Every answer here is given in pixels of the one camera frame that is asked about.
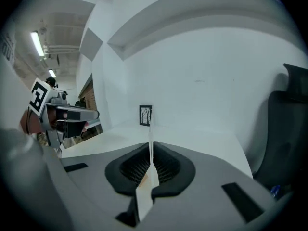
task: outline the person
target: person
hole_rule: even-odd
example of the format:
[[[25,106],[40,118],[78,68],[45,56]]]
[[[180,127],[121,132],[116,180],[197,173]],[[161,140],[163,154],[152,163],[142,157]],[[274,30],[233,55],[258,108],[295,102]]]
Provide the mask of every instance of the person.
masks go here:
[[[56,85],[56,79],[53,78],[53,77],[47,78],[45,82],[46,82],[48,85],[50,85],[52,88],[54,88],[55,85]]]

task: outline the fluorescent tube light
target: fluorescent tube light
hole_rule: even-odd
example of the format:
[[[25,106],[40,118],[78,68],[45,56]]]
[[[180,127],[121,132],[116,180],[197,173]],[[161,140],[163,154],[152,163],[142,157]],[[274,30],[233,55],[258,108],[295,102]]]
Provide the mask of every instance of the fluorescent tube light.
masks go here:
[[[31,38],[33,40],[35,48],[38,51],[39,56],[44,56],[45,54],[44,54],[44,51],[43,51],[42,46],[40,44],[38,33],[37,32],[32,32],[31,33]]]
[[[48,72],[50,73],[51,77],[56,78],[56,75],[52,69],[48,70]]]

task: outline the tree silhouette picture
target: tree silhouette picture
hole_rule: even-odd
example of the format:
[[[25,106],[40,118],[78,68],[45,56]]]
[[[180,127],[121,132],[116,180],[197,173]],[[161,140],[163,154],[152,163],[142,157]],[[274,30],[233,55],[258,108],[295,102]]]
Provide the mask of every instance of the tree silhouette picture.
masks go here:
[[[139,106],[139,124],[143,126],[150,126],[152,115],[151,105],[140,105]]]

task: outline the framed tree artwork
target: framed tree artwork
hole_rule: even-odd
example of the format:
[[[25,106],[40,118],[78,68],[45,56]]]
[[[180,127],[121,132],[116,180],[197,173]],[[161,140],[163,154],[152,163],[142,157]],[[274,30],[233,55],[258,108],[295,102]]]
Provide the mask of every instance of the framed tree artwork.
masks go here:
[[[151,105],[140,105],[139,106],[139,124],[143,126],[150,126],[152,115]]]

